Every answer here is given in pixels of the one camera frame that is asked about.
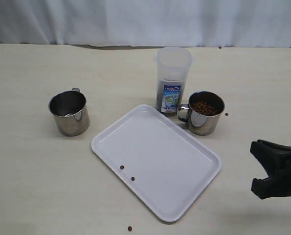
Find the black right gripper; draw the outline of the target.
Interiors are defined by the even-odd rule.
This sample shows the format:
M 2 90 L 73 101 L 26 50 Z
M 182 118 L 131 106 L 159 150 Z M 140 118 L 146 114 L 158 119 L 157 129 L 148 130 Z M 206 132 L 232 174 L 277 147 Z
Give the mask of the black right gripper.
M 269 177 L 254 178 L 251 191 L 260 199 L 291 197 L 291 146 L 265 140 L 253 141 L 250 153 L 261 164 Z M 278 174 L 285 169 L 288 174 Z

